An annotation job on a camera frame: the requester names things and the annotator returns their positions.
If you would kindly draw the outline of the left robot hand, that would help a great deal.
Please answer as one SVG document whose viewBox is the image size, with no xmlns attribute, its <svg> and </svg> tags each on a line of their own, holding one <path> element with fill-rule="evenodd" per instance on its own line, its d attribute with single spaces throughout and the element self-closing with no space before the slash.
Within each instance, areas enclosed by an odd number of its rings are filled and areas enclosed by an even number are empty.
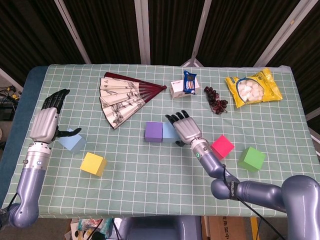
<svg viewBox="0 0 320 240">
<path fill-rule="evenodd" d="M 58 119 L 63 107 L 66 96 L 70 93 L 69 89 L 59 90 L 44 100 L 40 112 L 35 116 L 30 138 L 34 142 L 50 144 L 56 138 L 73 137 L 82 129 L 79 127 L 73 131 L 61 131 L 58 126 Z"/>
</svg>

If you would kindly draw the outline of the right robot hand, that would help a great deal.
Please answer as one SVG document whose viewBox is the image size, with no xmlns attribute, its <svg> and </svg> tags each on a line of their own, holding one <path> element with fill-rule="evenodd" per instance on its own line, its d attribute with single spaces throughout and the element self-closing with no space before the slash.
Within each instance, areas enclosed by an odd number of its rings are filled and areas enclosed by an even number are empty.
<svg viewBox="0 0 320 240">
<path fill-rule="evenodd" d="M 182 109 L 172 115 L 166 114 L 165 117 L 179 136 L 179 140 L 175 142 L 179 147 L 191 145 L 193 140 L 203 137 L 203 133 L 197 123 L 185 110 Z"/>
</svg>

